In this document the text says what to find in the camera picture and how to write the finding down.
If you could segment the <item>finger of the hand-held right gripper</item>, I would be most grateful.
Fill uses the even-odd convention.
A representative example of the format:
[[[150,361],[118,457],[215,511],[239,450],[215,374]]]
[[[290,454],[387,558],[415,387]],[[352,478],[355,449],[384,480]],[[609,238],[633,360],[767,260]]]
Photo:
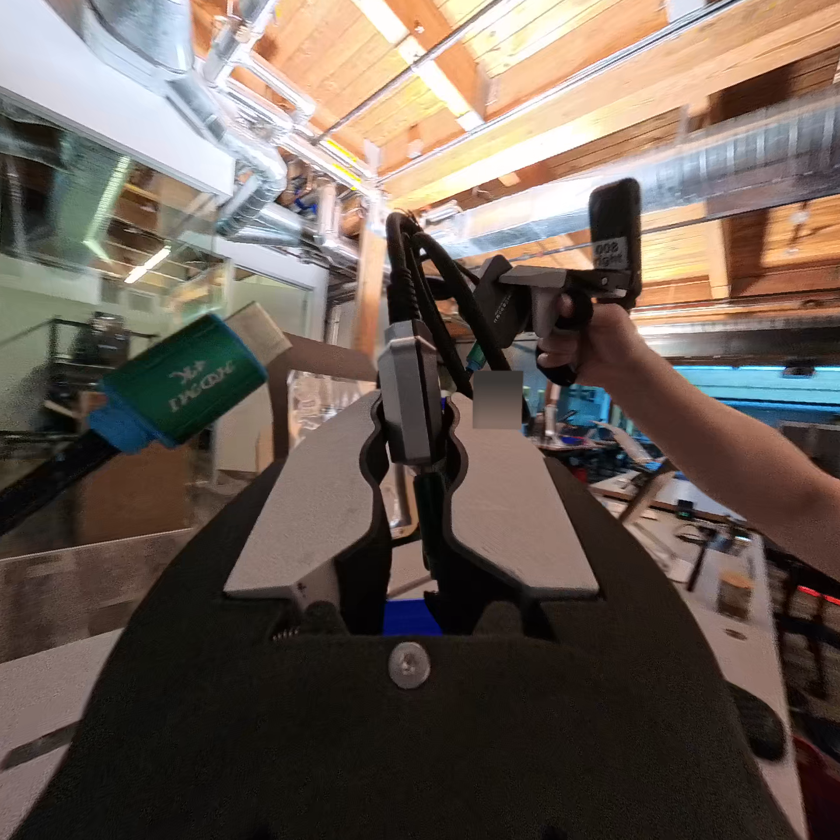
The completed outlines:
[[[506,286],[561,291],[571,277],[568,269],[543,266],[514,266],[503,272],[498,282]]]

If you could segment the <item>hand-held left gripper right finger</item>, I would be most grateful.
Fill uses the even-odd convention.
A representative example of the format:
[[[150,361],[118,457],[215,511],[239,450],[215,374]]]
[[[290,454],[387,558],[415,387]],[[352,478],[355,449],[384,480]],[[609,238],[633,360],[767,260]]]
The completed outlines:
[[[432,480],[432,614],[445,634],[471,634],[494,602],[525,623],[544,603],[588,602],[600,586],[546,459],[519,431],[474,428],[474,404],[444,412]]]

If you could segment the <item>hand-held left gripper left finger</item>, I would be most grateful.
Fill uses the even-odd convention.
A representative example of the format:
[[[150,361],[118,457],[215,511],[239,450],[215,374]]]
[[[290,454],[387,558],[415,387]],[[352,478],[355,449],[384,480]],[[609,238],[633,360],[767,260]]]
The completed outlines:
[[[227,578],[227,596],[286,600],[299,613],[329,602],[352,634],[382,632],[392,536],[381,414],[381,394],[367,393],[289,453]]]

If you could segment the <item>blue plastic bin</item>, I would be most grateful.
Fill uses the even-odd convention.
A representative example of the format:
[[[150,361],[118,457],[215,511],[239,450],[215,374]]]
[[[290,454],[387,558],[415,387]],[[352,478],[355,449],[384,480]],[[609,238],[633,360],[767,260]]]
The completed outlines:
[[[381,632],[383,636],[439,636],[443,633],[423,598],[387,601]]]

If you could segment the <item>grey hdmi switch adapter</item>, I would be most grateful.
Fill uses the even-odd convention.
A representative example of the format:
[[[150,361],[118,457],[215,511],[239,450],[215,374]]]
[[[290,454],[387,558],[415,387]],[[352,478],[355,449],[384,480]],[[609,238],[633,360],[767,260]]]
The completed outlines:
[[[432,465],[439,460],[443,409],[437,351],[427,326],[415,319],[391,324],[378,365],[392,462]]]

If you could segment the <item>person's right forearm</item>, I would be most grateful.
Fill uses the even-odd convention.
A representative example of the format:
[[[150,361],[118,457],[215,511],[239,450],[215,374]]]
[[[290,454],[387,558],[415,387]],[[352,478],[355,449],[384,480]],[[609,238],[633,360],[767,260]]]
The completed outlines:
[[[771,541],[839,577],[839,482],[788,439],[697,389],[638,337],[604,387],[689,480]]]

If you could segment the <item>person's right hand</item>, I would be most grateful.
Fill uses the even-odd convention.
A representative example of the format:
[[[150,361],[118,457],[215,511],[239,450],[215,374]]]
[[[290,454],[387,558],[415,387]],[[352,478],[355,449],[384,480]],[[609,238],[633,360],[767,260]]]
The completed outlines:
[[[625,309],[597,302],[591,320],[581,330],[553,332],[540,339],[537,362],[545,371],[569,365],[576,382],[606,388],[645,349]]]

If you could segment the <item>printed instruction sheet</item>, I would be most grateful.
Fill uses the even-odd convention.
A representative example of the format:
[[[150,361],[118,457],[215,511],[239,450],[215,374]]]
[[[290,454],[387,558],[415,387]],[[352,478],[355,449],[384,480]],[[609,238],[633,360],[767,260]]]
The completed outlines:
[[[369,381],[292,371],[287,378],[290,436],[309,434],[374,386]]]

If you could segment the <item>brown cardboard box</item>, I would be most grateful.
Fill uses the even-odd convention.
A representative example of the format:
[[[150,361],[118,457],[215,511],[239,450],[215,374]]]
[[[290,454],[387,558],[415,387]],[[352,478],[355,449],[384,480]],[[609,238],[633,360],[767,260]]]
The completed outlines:
[[[183,529],[191,514],[187,448],[119,455],[76,484],[75,538],[99,543]]]

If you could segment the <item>glass jar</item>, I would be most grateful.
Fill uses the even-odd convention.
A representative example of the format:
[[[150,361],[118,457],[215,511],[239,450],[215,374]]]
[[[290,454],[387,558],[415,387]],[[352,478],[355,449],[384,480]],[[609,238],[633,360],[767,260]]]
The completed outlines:
[[[752,610],[753,594],[751,576],[731,569],[720,570],[716,605],[719,614],[746,623]]]

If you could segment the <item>long spiral metal duct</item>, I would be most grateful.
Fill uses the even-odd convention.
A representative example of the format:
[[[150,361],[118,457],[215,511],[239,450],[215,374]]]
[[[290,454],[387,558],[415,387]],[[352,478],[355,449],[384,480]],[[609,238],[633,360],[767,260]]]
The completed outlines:
[[[695,204],[710,218],[838,194],[838,91],[779,103],[603,166],[459,213],[430,228],[456,258],[527,245],[587,228],[596,187],[625,177],[642,212]]]

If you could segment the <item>wooden support post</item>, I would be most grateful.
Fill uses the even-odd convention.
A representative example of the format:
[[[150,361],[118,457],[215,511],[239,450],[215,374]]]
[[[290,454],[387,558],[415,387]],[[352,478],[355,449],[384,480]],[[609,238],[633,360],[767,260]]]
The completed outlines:
[[[369,224],[360,233],[360,253],[356,267],[354,315],[351,346],[371,361],[380,334],[378,323],[385,275],[385,238]]]

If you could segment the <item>silver flexible duct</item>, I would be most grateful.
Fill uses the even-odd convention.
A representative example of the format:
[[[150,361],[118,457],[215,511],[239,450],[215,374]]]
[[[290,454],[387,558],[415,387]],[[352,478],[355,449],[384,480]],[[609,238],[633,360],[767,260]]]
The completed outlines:
[[[253,173],[238,186],[218,212],[213,232],[232,243],[269,247],[314,246],[314,228],[305,219],[274,202]]]

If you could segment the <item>round metal duct pipe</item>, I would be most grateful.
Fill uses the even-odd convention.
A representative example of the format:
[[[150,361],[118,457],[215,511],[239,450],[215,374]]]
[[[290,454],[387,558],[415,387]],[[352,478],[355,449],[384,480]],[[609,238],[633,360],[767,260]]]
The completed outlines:
[[[251,173],[240,197],[261,208],[285,189],[287,168],[277,149],[237,124],[194,69],[189,2],[83,2],[81,32],[106,65],[167,98],[199,135]]]

